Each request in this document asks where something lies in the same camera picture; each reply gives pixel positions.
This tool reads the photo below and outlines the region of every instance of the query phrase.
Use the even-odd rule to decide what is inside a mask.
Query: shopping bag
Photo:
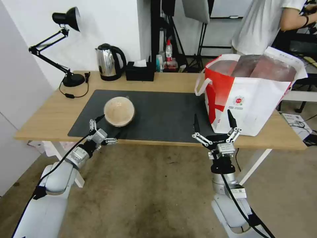
[[[230,109],[241,134],[256,136],[292,84],[306,77],[301,60],[268,47],[262,56],[225,54],[209,62],[197,79],[195,94],[205,94],[215,133],[230,130]]]

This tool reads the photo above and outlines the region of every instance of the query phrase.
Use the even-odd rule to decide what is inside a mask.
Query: lamp base
[[[81,74],[73,74],[71,76],[66,75],[63,79],[63,85],[65,87],[76,87],[85,82],[85,77]]]

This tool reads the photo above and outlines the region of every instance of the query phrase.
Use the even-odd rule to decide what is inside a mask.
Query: bowl
[[[103,111],[106,121],[115,127],[126,126],[135,114],[133,103],[125,97],[110,99],[106,102]]]

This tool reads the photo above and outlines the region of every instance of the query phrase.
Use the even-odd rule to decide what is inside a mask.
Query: wooden table
[[[76,73],[84,74],[84,71],[77,71]],[[153,82],[126,81],[125,76],[116,81],[106,82],[100,79],[99,72],[93,71],[89,79],[89,91],[86,96],[68,99],[59,90],[56,90],[16,133],[15,139],[45,141],[47,145],[55,150],[57,157],[61,159],[66,152],[59,142],[78,141],[80,139],[69,137],[67,134],[96,89],[193,93],[197,75],[194,73],[155,73]],[[74,88],[62,86],[61,89],[63,92],[80,96],[85,93],[87,84]],[[119,140],[119,143],[202,146],[199,143],[142,140]],[[305,144],[277,111],[273,112],[257,136],[240,136],[235,142],[235,147],[260,149],[239,174],[237,179],[241,185],[272,149],[304,150],[306,148]],[[83,186],[84,180],[80,175],[77,176],[76,183],[80,187]]]

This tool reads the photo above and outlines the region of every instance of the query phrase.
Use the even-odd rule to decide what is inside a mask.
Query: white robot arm
[[[106,132],[97,129],[96,120],[90,120],[90,133],[83,144],[77,143],[63,160],[44,169],[41,180],[16,226],[13,238],[58,237],[67,198],[78,169],[101,145],[117,143],[116,138],[108,138]]]
[[[194,134],[192,137],[210,150],[208,157],[213,161],[211,172],[212,184],[216,195],[211,205],[218,220],[225,228],[230,238],[273,238],[273,234],[257,217],[247,201],[245,188],[235,179],[235,168],[231,157],[235,153],[234,142],[241,133],[236,121],[228,110],[231,130],[228,134],[218,134],[204,137],[200,135],[198,118],[194,119]],[[235,233],[234,228],[241,228],[248,223],[249,228]]]

